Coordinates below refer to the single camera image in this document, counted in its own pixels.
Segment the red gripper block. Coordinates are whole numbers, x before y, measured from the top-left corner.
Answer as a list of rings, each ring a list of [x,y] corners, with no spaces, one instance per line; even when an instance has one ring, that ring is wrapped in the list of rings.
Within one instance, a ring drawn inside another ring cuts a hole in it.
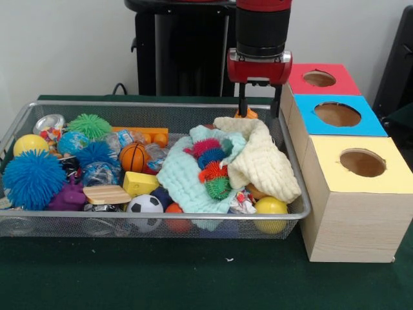
[[[237,53],[235,48],[227,52],[227,72],[231,82],[239,83],[239,116],[246,116],[248,104],[245,84],[260,82],[274,85],[274,97],[270,105],[273,118],[278,118],[281,104],[281,85],[288,81],[292,70],[292,53],[284,51],[274,58],[247,58]]]

